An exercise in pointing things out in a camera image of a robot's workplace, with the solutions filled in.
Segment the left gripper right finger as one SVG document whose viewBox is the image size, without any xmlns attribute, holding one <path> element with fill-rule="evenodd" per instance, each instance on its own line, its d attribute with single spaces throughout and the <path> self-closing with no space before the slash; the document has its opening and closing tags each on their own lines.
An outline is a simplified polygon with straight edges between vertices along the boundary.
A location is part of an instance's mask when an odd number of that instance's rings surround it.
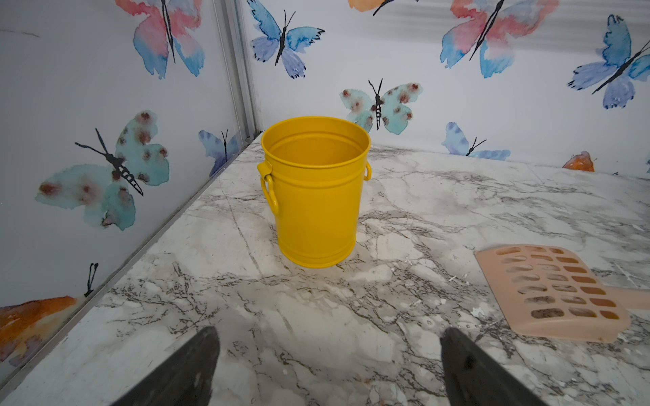
<svg viewBox="0 0 650 406">
<path fill-rule="evenodd" d="M 537 405 L 545 402 L 457 328 L 440 338 L 445 390 L 452 406 Z"/>
</svg>

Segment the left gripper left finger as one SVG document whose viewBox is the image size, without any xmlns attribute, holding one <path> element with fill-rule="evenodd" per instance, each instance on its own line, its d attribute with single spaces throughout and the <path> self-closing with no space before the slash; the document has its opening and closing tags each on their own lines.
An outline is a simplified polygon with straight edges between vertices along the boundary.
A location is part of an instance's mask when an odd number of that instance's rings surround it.
<svg viewBox="0 0 650 406">
<path fill-rule="evenodd" d="M 218 332 L 207 326 L 113 405 L 208 405 L 219 353 Z"/>
</svg>

